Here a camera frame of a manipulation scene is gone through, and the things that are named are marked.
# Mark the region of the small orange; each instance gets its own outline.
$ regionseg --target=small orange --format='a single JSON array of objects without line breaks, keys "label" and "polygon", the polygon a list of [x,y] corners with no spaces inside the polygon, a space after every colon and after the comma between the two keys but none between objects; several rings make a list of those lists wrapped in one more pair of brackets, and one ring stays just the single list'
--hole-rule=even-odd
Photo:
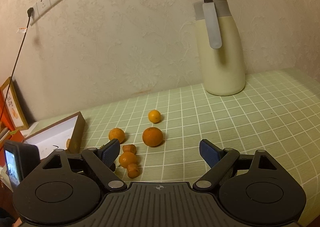
[{"label": "small orange", "polygon": [[136,178],[140,175],[137,164],[129,164],[127,167],[127,171],[128,171],[129,178]]},{"label": "small orange", "polygon": [[143,142],[149,147],[156,147],[163,141],[162,131],[156,127],[145,129],[142,134]]},{"label": "small orange", "polygon": [[158,123],[161,120],[161,114],[159,111],[157,111],[156,109],[151,110],[148,114],[148,119],[152,122],[152,123]]},{"label": "small orange", "polygon": [[137,161],[137,156],[132,152],[123,152],[119,157],[119,163],[124,168],[127,168],[130,164],[136,164]]},{"label": "small orange", "polygon": [[109,140],[118,139],[120,143],[124,141],[125,135],[122,129],[114,128],[109,131]]}]

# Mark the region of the small screen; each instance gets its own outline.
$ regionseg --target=small screen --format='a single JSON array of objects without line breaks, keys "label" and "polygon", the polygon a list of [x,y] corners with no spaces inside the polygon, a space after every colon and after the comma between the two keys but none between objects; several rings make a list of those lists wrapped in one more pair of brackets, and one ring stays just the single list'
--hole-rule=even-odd
[{"label": "small screen", "polygon": [[5,158],[7,160],[7,171],[8,171],[10,181],[17,186],[20,184],[20,178],[18,175],[15,156],[8,150],[5,150]]}]

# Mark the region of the wall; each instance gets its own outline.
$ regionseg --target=wall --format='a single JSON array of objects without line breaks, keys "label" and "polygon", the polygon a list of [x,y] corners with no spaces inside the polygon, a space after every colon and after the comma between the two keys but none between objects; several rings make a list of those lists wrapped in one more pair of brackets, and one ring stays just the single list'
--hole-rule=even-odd
[{"label": "wall", "polygon": [[[15,73],[34,119],[201,82],[194,1],[63,0],[28,31]],[[34,2],[0,0],[1,82]],[[297,66],[320,79],[320,0],[228,2],[248,73]]]}]

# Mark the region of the picture frame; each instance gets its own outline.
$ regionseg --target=picture frame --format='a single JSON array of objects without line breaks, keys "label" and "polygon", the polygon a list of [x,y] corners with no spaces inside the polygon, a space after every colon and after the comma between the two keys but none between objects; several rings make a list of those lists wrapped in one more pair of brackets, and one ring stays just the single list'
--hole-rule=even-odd
[{"label": "picture frame", "polygon": [[[7,90],[8,90],[8,86],[9,86],[9,82],[10,82],[10,78],[9,77],[4,84],[0,87],[1,89],[1,94],[3,96],[3,99],[6,96]],[[29,128],[29,125],[26,121],[26,118],[23,115],[23,112],[21,110],[16,92],[14,90],[13,87],[13,82],[11,82],[10,84],[10,89],[8,92],[8,97],[7,100],[5,102],[6,108],[8,110],[9,116],[11,118],[11,121],[13,123],[13,126],[16,130],[26,130]]]}]

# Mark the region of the thermos lid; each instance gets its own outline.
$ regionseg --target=thermos lid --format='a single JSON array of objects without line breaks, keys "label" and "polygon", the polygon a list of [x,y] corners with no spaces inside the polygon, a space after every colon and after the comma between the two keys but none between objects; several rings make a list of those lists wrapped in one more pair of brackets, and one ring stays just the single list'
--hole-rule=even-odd
[{"label": "thermos lid", "polygon": [[[212,1],[214,2],[214,5],[215,5],[217,17],[231,16],[231,12],[230,12],[227,0],[212,0]],[[196,20],[203,20],[204,19],[204,12],[203,12],[202,5],[204,3],[209,3],[212,1],[203,0],[203,1],[195,2],[193,4],[193,7],[194,7],[195,13],[196,13]]]}]

